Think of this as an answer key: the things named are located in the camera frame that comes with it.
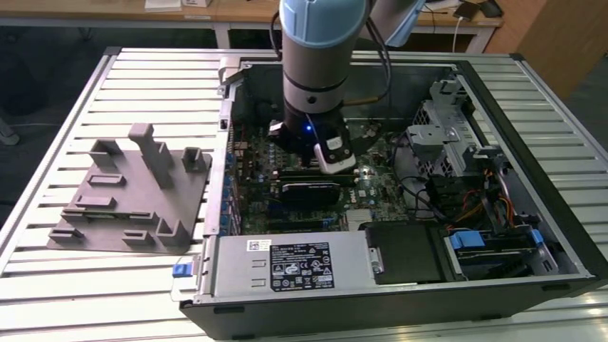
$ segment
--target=black cable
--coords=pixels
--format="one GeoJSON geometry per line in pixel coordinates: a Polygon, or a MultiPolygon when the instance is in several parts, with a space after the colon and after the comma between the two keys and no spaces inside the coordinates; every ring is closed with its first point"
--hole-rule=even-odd
{"type": "Polygon", "coordinates": [[[368,18],[368,24],[370,24],[370,27],[372,28],[372,31],[374,31],[374,34],[375,34],[375,42],[380,45],[382,52],[386,55],[386,61],[384,61],[386,65],[384,65],[384,67],[386,67],[386,72],[387,72],[387,86],[386,86],[384,92],[379,96],[379,100],[382,100],[388,95],[388,93],[391,93],[391,89],[392,89],[391,55],[388,53],[388,47],[387,47],[386,40],[382,37],[379,27],[376,26],[372,17],[368,18]]]}
{"type": "Polygon", "coordinates": [[[283,60],[283,53],[279,50],[279,46],[276,45],[276,35],[275,35],[275,23],[276,23],[278,19],[279,19],[279,11],[276,11],[276,13],[272,16],[272,19],[270,21],[270,43],[272,44],[272,49],[275,50],[279,60],[283,60]]]}
{"type": "Polygon", "coordinates": [[[455,224],[455,221],[454,219],[451,219],[448,216],[446,216],[446,214],[440,211],[440,209],[431,204],[431,202],[428,200],[426,200],[424,198],[422,198],[412,190],[408,189],[408,187],[406,187],[402,182],[407,179],[416,179],[416,180],[420,180],[420,181],[426,181],[427,179],[424,177],[420,177],[420,176],[406,176],[403,177],[400,180],[399,180],[399,187],[411,195],[414,196],[420,202],[422,204],[424,204],[427,206],[427,208],[434,212],[435,214],[435,217],[438,218],[438,220],[440,222],[444,222],[444,223],[448,223],[448,224],[455,224]]]}
{"type": "Polygon", "coordinates": [[[427,4],[424,4],[424,7],[427,7],[427,9],[431,11],[431,17],[434,18],[434,34],[435,34],[435,29],[438,28],[435,25],[435,11],[431,9],[431,7],[428,7],[427,4]]]}
{"type": "Polygon", "coordinates": [[[431,217],[418,217],[418,216],[416,216],[416,214],[418,214],[420,211],[423,211],[423,212],[432,212],[432,209],[423,209],[423,208],[419,207],[420,193],[422,193],[423,191],[424,191],[424,192],[428,192],[427,189],[424,189],[424,188],[420,189],[420,190],[416,192],[415,208],[414,208],[414,209],[408,209],[408,210],[414,210],[414,211],[415,211],[415,213],[414,213],[412,215],[414,215],[414,217],[415,217],[416,219],[428,219],[428,218],[431,218],[431,217]]]}
{"type": "Polygon", "coordinates": [[[387,74],[387,84],[386,84],[386,89],[382,92],[380,95],[372,96],[371,98],[364,98],[362,100],[351,100],[351,101],[344,101],[343,105],[344,106],[354,106],[354,105],[367,105],[370,103],[378,103],[390,93],[392,89],[392,63],[391,63],[391,54],[388,53],[388,47],[384,41],[384,38],[382,37],[379,27],[375,25],[372,17],[368,18],[366,22],[366,27],[370,31],[370,36],[376,43],[376,45],[380,46],[382,52],[384,53],[384,59],[380,58],[383,67],[386,69],[386,74],[387,74]]]}

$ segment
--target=warning label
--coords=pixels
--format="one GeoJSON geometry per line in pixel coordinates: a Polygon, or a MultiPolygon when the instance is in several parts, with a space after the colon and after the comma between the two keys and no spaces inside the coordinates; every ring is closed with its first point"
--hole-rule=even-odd
{"type": "Polygon", "coordinates": [[[272,245],[270,270],[275,292],[332,289],[330,243],[272,245]]]}

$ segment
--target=motherboard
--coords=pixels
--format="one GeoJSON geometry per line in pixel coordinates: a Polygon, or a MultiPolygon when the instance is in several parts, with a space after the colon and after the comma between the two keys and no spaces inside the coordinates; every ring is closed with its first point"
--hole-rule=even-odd
{"type": "MultiPolygon", "coordinates": [[[[351,127],[354,136],[376,134],[371,126],[366,123],[351,127]]],[[[336,175],[324,175],[315,160],[304,166],[298,155],[286,153],[267,140],[264,128],[252,132],[244,126],[238,128],[242,234],[347,231],[347,217],[354,215],[363,215],[367,221],[407,220],[403,191],[388,165],[399,134],[378,134],[371,148],[358,156],[358,166],[336,175]],[[307,187],[306,194],[299,187],[307,187]],[[311,187],[327,188],[319,189],[316,196],[311,187]],[[303,201],[287,203],[282,196],[287,190],[303,201]]]]}

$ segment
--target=silver metal surface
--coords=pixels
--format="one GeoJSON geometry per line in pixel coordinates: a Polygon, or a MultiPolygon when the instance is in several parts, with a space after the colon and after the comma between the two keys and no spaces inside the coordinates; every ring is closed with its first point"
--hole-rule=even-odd
{"type": "MultiPolygon", "coordinates": [[[[207,72],[216,75],[214,68],[223,56],[271,57],[272,53],[124,49],[118,62],[160,62],[148,64],[148,67],[167,71],[167,78],[162,80],[108,79],[104,73],[111,68],[114,71],[119,69],[114,67],[116,62],[112,64],[111,59],[104,57],[0,233],[3,246],[7,246],[0,256],[3,342],[210,341],[171,301],[171,267],[179,256],[52,251],[44,245],[51,227],[59,221],[62,206],[70,202],[91,164],[91,158],[83,152],[91,148],[95,138],[112,136],[119,138],[120,148],[128,148],[123,127],[135,122],[150,122],[159,127],[155,132],[160,134],[158,139],[166,141],[171,148],[196,146],[214,152],[216,147],[219,137],[206,127],[218,122],[220,115],[227,114],[224,110],[220,114],[220,96],[216,99],[140,99],[132,101],[136,106],[116,108],[103,103],[130,100],[100,100],[98,89],[195,88],[207,93],[219,86],[216,76],[206,78],[207,72]],[[196,77],[190,78],[171,76],[175,70],[170,66],[163,69],[163,63],[172,61],[202,62],[199,71],[204,73],[196,73],[196,77]],[[102,109],[111,110],[96,111],[99,105],[102,109]]],[[[372,52],[358,53],[356,57],[374,61],[378,59],[372,52]]],[[[607,255],[608,199],[603,197],[608,187],[607,159],[595,140],[583,126],[576,124],[576,119],[540,79],[528,70],[524,72],[507,55],[392,53],[392,58],[396,61],[408,58],[444,61],[464,58],[471,61],[488,89],[495,95],[499,94],[499,103],[520,130],[524,142],[532,147],[532,153],[607,255]],[[522,100],[520,96],[532,99],[522,100]],[[534,130],[527,129],[532,123],[540,125],[534,130]],[[554,123],[547,126],[552,128],[548,132],[543,129],[547,123],[554,123]]],[[[131,76],[143,77],[142,73],[131,76]]],[[[491,132],[486,134],[488,140],[496,142],[491,132]]],[[[200,213],[203,219],[206,208],[200,213]]],[[[207,218],[196,226],[198,240],[188,255],[203,251],[200,238],[207,218]]],[[[267,341],[604,341],[608,339],[607,305],[608,294],[600,289],[576,298],[550,301],[506,319],[268,338],[267,341]]]]}

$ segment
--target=desk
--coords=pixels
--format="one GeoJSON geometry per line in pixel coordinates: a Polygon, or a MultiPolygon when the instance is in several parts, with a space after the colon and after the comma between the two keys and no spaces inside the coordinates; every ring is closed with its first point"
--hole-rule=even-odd
{"type": "MultiPolygon", "coordinates": [[[[218,125],[223,107],[216,92],[218,69],[223,58],[235,55],[272,58],[274,52],[124,48],[102,58],[0,230],[3,342],[212,342],[171,301],[171,268],[180,256],[62,251],[46,249],[46,245],[62,207],[70,203],[91,166],[91,157],[84,152],[96,138],[116,138],[122,148],[134,148],[136,145],[127,138],[130,125],[154,123],[158,141],[166,142],[170,149],[194,146],[214,153],[216,137],[200,133],[206,126],[218,125]],[[184,65],[196,72],[186,71],[184,65]],[[128,97],[114,98],[118,89],[128,97]],[[172,91],[151,100],[142,89],[172,91]],[[176,91],[180,89],[196,91],[182,93],[176,91]]],[[[375,53],[355,52],[355,56],[378,61],[375,53]]],[[[394,53],[396,62],[423,58],[471,62],[594,241],[608,255],[607,153],[534,71],[508,55],[394,53]]],[[[486,138],[496,143],[482,116],[475,118],[486,138]]],[[[202,251],[203,226],[204,221],[196,224],[190,256],[202,251]]],[[[608,331],[606,292],[555,299],[504,319],[266,341],[600,342],[608,331]]]]}
{"type": "MultiPolygon", "coordinates": [[[[144,0],[2,0],[0,26],[63,26],[159,29],[214,29],[219,48],[230,48],[231,29],[266,30],[278,0],[214,0],[210,7],[184,6],[179,12],[147,13],[144,0]]],[[[454,34],[451,14],[422,13],[415,33],[454,34]]],[[[482,53],[503,19],[478,13],[458,32],[475,35],[467,52],[482,53]]]]}

